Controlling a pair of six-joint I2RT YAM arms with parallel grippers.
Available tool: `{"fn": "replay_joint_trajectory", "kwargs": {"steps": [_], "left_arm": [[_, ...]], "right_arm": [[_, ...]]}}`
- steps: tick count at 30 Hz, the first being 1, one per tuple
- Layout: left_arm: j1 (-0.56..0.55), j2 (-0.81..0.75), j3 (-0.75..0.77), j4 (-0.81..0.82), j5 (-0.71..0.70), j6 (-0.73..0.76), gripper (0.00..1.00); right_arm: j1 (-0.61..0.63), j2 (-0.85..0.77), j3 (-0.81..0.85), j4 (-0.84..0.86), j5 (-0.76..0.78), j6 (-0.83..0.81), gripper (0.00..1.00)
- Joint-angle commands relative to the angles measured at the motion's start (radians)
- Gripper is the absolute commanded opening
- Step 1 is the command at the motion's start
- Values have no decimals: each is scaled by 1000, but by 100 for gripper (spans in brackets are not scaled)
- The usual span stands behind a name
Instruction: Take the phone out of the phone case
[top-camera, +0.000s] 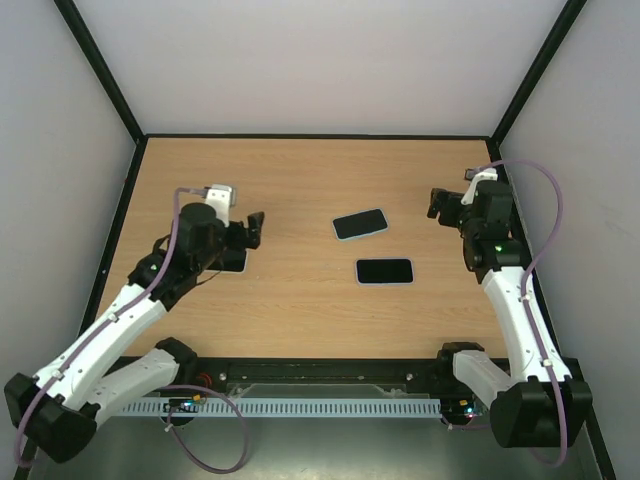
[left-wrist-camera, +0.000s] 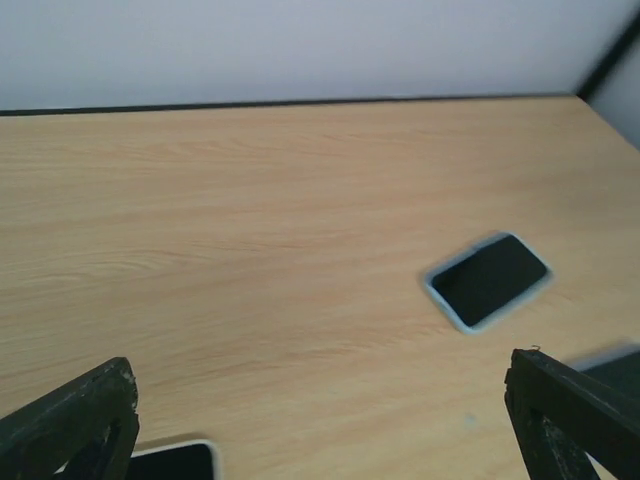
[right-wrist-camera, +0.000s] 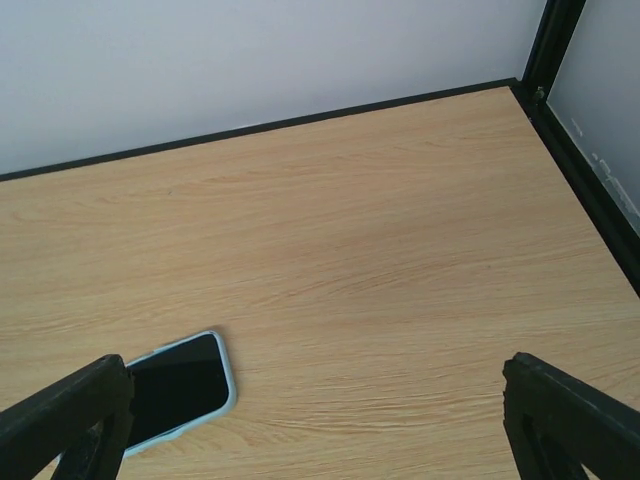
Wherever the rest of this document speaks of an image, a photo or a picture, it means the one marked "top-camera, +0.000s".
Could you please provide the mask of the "lilac phone case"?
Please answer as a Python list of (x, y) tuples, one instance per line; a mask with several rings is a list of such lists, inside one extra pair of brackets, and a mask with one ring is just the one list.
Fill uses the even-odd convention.
[(358, 259), (356, 278), (363, 285), (404, 285), (414, 281), (413, 264), (408, 258)]

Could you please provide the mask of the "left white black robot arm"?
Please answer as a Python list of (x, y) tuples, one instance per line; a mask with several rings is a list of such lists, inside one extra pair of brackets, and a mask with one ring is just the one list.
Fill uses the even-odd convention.
[(229, 250), (257, 249), (263, 212), (245, 221), (229, 219), (225, 203), (174, 207), (170, 232), (138, 261), (126, 284), (103, 314), (58, 357), (34, 375), (15, 374), (4, 386), (16, 427), (14, 458), (31, 463), (23, 444), (31, 441), (64, 463), (80, 453), (98, 428), (134, 400), (156, 390), (186, 390), (213, 396), (194, 383), (197, 354), (169, 337), (129, 365), (111, 368), (133, 341), (168, 314)]

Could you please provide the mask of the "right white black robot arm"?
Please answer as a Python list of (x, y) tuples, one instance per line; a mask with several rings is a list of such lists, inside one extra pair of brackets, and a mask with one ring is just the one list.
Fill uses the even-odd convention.
[(440, 354), (436, 379), (455, 392), (466, 385), (489, 410), (494, 438), (504, 448), (570, 447), (588, 410), (588, 384), (573, 377), (554, 345), (526, 273), (523, 244), (511, 234), (508, 185), (481, 180), (466, 193), (431, 192), (428, 217), (459, 231), (466, 268), (489, 298), (507, 348), (503, 371), (474, 343), (453, 342)]

